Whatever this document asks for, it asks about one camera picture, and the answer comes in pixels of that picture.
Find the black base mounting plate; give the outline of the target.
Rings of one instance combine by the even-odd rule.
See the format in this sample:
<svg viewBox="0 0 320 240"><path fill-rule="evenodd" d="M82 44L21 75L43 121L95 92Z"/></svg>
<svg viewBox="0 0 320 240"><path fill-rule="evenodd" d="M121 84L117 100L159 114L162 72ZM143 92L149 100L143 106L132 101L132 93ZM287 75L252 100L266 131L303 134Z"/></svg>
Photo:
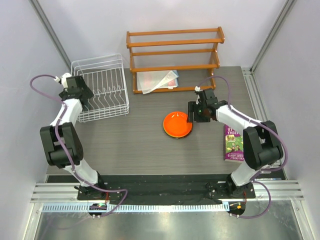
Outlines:
<svg viewBox="0 0 320 240"><path fill-rule="evenodd" d="M103 175L104 188L110 193L90 193L76 186L77 199L125 205L186 206L219 204L223 199L254 199L253 184L233 193L226 185L226 174L178 175Z"/></svg>

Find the purple treehouse book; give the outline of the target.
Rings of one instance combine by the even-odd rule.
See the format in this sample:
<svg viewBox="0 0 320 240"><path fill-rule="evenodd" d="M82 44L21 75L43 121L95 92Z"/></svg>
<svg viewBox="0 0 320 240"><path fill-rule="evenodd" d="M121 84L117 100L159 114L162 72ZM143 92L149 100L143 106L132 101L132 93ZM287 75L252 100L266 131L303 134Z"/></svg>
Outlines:
<svg viewBox="0 0 320 240"><path fill-rule="evenodd" d="M243 137L228 125L224 126L224 160L235 163L245 160Z"/></svg>

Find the orange plate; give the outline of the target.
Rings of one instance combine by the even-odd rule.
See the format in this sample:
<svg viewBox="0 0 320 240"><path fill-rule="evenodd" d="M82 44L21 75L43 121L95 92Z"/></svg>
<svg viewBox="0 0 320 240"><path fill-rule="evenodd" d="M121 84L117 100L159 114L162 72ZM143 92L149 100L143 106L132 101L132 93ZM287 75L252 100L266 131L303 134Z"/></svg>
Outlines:
<svg viewBox="0 0 320 240"><path fill-rule="evenodd" d="M162 126L164 128L182 129L193 128L191 122L187 122L188 115L181 111L174 111L169 113L163 120Z"/></svg>

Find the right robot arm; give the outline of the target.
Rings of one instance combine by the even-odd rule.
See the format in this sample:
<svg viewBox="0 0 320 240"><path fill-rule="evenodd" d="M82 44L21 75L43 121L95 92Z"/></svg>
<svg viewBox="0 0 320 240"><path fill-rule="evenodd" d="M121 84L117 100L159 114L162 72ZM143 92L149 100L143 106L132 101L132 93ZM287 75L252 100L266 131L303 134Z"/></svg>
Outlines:
<svg viewBox="0 0 320 240"><path fill-rule="evenodd" d="M259 121L219 101L213 89L195 87L197 99L188 102L187 122L209 123L214 120L235 130L243 139L243 163L225 181L226 193L233 198L243 195L249 183L267 166L288 158L288 150L272 121Z"/></svg>

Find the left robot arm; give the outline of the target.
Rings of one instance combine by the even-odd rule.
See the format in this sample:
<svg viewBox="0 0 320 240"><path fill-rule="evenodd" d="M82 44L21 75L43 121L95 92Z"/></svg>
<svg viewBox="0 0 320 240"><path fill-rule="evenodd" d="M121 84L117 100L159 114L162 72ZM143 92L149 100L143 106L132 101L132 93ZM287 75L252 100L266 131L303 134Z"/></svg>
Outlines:
<svg viewBox="0 0 320 240"><path fill-rule="evenodd" d="M94 94L80 75L65 73L55 81L63 86L59 94L61 109L49 126L40 129L46 160L50 166L72 174L79 181L78 190L100 200L106 195L107 188L101 175L84 159L83 146L75 129L84 105Z"/></svg>

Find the clear plastic document sleeve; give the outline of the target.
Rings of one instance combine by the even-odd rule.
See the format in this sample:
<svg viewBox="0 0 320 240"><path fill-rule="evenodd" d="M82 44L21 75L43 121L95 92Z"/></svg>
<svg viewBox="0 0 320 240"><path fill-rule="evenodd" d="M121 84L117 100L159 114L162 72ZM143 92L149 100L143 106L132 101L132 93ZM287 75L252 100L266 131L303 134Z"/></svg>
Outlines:
<svg viewBox="0 0 320 240"><path fill-rule="evenodd" d="M143 94L155 90L172 90L179 86L176 70L143 71L137 73L137 89Z"/></svg>

